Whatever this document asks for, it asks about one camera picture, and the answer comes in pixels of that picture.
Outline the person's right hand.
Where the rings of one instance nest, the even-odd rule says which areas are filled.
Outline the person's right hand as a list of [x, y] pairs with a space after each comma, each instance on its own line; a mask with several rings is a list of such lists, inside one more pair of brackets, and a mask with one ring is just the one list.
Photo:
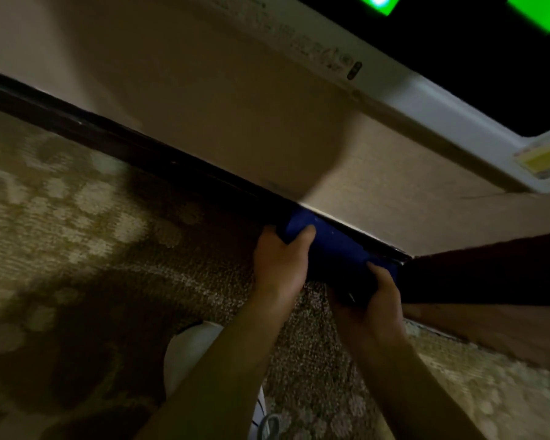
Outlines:
[[328, 302], [338, 334], [345, 344], [373, 340], [395, 344], [407, 340], [400, 291], [372, 294], [367, 306], [341, 303], [333, 289], [328, 290]]

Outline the person's left hand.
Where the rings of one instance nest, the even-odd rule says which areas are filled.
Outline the person's left hand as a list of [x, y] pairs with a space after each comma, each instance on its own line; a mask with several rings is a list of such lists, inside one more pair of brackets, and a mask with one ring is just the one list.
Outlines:
[[254, 252], [254, 284], [251, 300], [279, 313], [290, 313], [304, 287], [310, 249], [290, 249], [265, 226]]

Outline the blue mat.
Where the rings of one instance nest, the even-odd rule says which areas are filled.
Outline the blue mat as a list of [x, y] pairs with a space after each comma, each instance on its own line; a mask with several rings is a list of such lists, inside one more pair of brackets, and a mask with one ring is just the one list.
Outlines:
[[368, 264], [386, 269], [398, 282], [399, 265], [374, 256], [350, 236], [303, 208], [293, 210], [276, 225], [279, 238], [289, 244], [308, 226], [316, 234], [308, 252], [308, 281], [319, 281], [332, 288], [343, 304], [366, 308], [378, 289]]

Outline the person's right forearm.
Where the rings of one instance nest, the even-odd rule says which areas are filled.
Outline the person's right forearm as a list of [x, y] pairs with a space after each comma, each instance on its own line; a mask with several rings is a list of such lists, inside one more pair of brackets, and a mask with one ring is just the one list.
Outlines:
[[395, 440], [487, 440], [420, 359], [404, 330], [365, 332], [347, 350]]

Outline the person's left forearm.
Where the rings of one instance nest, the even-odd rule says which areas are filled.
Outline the person's left forearm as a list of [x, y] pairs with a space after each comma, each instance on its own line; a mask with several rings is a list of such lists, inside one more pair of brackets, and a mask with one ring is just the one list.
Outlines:
[[245, 440], [295, 298], [253, 295], [135, 440]]

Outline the brown wooden cabinet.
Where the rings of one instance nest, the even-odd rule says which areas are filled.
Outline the brown wooden cabinet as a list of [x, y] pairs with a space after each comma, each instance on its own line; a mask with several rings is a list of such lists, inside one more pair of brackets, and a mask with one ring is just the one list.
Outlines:
[[550, 233], [413, 258], [405, 316], [550, 370]]

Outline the white trouser leg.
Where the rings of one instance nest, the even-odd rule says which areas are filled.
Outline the white trouser leg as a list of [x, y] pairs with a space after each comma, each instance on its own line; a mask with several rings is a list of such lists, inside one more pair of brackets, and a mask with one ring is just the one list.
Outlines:
[[222, 330], [222, 325], [202, 321], [171, 338], [163, 359], [163, 385], [167, 399], [205, 355]]

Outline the white laced shoe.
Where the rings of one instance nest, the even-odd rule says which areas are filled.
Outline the white laced shoe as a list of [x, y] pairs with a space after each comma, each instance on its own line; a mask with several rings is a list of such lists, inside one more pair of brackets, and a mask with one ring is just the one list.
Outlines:
[[264, 391], [261, 387], [257, 396], [247, 440], [280, 440], [280, 435], [280, 416], [268, 411]]

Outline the yellow sticker label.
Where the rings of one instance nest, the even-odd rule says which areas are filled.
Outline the yellow sticker label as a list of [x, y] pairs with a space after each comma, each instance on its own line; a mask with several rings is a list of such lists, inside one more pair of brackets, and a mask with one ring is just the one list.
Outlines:
[[514, 161], [536, 179], [550, 179], [550, 143], [523, 149], [514, 155]]

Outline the dark baseboard strip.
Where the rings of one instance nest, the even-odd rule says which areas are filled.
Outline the dark baseboard strip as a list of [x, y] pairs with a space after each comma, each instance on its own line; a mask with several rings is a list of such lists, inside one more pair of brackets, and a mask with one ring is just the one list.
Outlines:
[[297, 209], [306, 209], [227, 170], [3, 74], [0, 112], [113, 156], [196, 199], [255, 222], [279, 224]]

